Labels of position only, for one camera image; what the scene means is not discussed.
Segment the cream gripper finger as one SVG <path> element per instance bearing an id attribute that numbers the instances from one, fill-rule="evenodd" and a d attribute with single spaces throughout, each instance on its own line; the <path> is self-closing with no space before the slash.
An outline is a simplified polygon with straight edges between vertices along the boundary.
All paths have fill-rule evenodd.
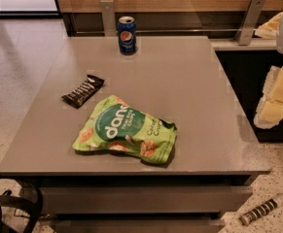
<path id="1" fill-rule="evenodd" d="M 263 93 L 268 101 L 283 104 L 283 66 L 270 68 L 265 78 Z"/>
<path id="2" fill-rule="evenodd" d="M 254 124 L 261 129 L 270 129 L 283 119 L 283 103 L 262 98 L 257 106 Z"/>

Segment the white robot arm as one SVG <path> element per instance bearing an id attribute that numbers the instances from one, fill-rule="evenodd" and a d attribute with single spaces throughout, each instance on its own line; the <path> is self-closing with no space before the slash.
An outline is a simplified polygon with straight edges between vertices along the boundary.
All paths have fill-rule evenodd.
<path id="1" fill-rule="evenodd" d="M 283 12 L 259 26 L 255 35 L 265 39 L 275 39 L 276 49 L 283 54 Z M 283 119 L 283 66 L 272 66 L 265 77 L 254 124 L 261 129 L 270 129 Z"/>

